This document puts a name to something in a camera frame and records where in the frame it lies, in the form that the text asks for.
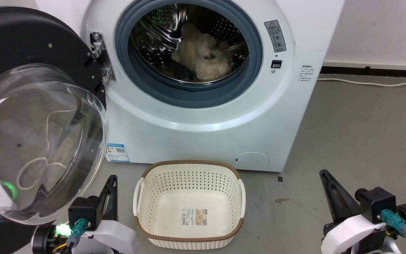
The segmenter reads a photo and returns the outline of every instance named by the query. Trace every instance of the beige plush toy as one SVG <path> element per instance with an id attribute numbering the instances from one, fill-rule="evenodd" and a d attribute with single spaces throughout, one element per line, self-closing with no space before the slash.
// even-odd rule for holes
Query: beige plush toy
<path id="1" fill-rule="evenodd" d="M 217 47 L 216 39 L 203 34 L 191 23 L 184 24 L 181 33 L 183 38 L 179 51 L 173 53 L 172 60 L 184 65 L 202 81 L 230 73 L 232 57 L 227 42 L 221 42 Z"/>

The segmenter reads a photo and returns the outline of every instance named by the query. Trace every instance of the metal hinge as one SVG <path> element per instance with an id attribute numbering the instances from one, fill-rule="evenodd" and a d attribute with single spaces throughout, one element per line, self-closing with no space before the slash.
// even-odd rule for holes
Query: metal hinge
<path id="1" fill-rule="evenodd" d="M 103 84 L 108 80 L 116 80 L 111 60 L 109 59 L 109 54 L 106 50 L 103 34 L 101 32 L 90 33 L 90 43 L 92 45 L 92 57 L 97 60 L 101 68 Z"/>

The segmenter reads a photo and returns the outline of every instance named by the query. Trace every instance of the white washing machine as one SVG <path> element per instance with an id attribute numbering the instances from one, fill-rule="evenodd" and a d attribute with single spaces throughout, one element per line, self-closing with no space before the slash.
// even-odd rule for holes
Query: white washing machine
<path id="1" fill-rule="evenodd" d="M 106 100 L 107 160 L 204 159 L 281 172 L 343 3 L 36 0 L 29 7 L 57 17 L 92 47 L 103 76 L 96 89 Z M 229 74 L 198 80 L 171 60 L 188 22 L 228 42 Z"/>

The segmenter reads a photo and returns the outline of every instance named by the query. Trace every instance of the white cord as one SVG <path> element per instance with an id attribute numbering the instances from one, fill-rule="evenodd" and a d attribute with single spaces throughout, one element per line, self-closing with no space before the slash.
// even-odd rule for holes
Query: white cord
<path id="1" fill-rule="evenodd" d="M 68 113 L 68 112 L 73 112 L 73 111 L 75 111 L 75 110 L 77 110 L 77 108 L 71 109 L 71 110 L 58 110 L 58 111 L 53 111 L 53 112 L 51 112 L 50 114 L 48 114 L 48 116 L 47 116 L 47 129 L 46 129 L 47 155 L 48 155 L 48 151 L 50 150 L 50 142 L 48 141 L 48 122 L 50 121 L 50 116 L 51 116 L 52 114 L 54 114 L 54 113 Z M 21 189 L 21 190 L 30 190 L 30 189 L 34 188 L 34 186 L 37 185 L 37 182 L 40 180 L 40 176 L 39 176 L 39 177 L 35 180 L 35 182 L 34 182 L 31 186 L 29 186 L 29 187 L 23 187 L 23 186 L 21 186 L 21 183 L 20 183 L 20 177 L 21 177 L 21 175 L 23 174 L 24 170 L 25 170 L 25 169 L 27 168 L 27 166 L 29 166 L 32 162 L 36 162 L 36 161 L 45 161 L 45 162 L 47 163 L 47 165 L 42 168 L 42 171 L 40 172 L 40 176 L 42 176 L 42 175 L 43 175 L 43 172 L 45 171 L 45 169 L 46 169 L 47 167 L 51 166 L 51 165 L 58 165 L 58 166 L 63 167 L 64 169 L 67 169 L 67 167 L 66 167 L 64 164 L 60 163 L 60 162 L 48 163 L 48 159 L 47 159 L 46 157 L 35 158 L 35 159 L 33 159 L 32 161 L 29 161 L 28 163 L 26 163 L 26 165 L 24 165 L 24 166 L 21 168 L 20 172 L 18 173 L 18 176 L 17 176 L 17 186 L 18 186 L 19 189 Z"/>
<path id="2" fill-rule="evenodd" d="M 346 83 L 357 84 L 357 85 L 375 85 L 375 86 L 383 86 L 383 87 L 396 87 L 396 86 L 406 85 L 406 83 L 393 84 L 393 85 L 385 85 L 385 84 L 378 84 L 378 83 L 363 83 L 363 82 L 355 82 L 355 81 L 350 81 L 350 80 L 345 80 L 345 79 L 334 79 L 334 78 L 322 78 L 322 79 L 317 79 L 317 80 L 318 81 L 340 81 L 340 82 L 346 82 Z"/>

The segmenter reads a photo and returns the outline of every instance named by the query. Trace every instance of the teal connector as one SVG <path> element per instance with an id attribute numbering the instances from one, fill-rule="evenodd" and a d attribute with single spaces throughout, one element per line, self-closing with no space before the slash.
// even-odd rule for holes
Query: teal connector
<path id="1" fill-rule="evenodd" d="M 389 209 L 382 211 L 382 222 L 386 225 L 395 228 L 399 231 L 399 234 L 406 238 L 406 223 L 405 220 L 400 218 L 399 215 L 391 212 Z"/>
<path id="2" fill-rule="evenodd" d="M 79 239 L 87 230 L 87 220 L 86 219 L 79 219 L 74 223 L 73 228 L 71 229 L 71 234 L 67 239 L 67 246 L 70 246 L 73 243 L 72 248 L 76 248 L 79 243 Z"/>

